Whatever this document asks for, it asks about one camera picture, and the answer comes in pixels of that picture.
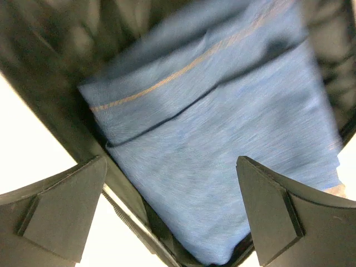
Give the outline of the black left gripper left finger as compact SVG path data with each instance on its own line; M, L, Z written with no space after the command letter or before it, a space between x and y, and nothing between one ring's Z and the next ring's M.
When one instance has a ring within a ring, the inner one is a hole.
M75 266L82 259L107 161L97 156L1 195L1 266Z

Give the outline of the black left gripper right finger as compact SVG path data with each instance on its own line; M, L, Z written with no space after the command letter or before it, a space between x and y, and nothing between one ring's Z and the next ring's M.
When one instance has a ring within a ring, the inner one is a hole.
M355 266L355 201L246 156L236 170L260 266Z

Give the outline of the navy blue garment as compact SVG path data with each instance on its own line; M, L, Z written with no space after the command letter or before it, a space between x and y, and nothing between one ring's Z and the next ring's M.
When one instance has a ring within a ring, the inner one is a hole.
M248 156L315 189L338 186L339 137L298 1L196 1L79 91L125 176L204 265L250 231Z

